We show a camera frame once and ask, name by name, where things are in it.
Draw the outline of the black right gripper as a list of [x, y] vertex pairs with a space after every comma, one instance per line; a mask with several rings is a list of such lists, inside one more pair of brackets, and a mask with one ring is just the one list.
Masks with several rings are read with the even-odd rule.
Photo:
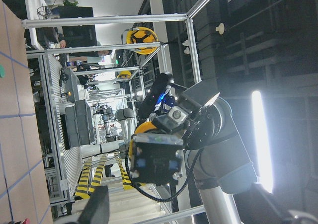
[[234, 137], [231, 108], [210, 81], [183, 91], [176, 107], [188, 114], [183, 123], [185, 149], [202, 149]]

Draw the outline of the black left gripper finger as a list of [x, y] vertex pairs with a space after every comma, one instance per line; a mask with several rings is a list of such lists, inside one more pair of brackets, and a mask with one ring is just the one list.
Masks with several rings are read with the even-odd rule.
[[107, 186], [96, 187], [78, 218], [79, 224], [107, 224], [110, 218], [109, 191]]

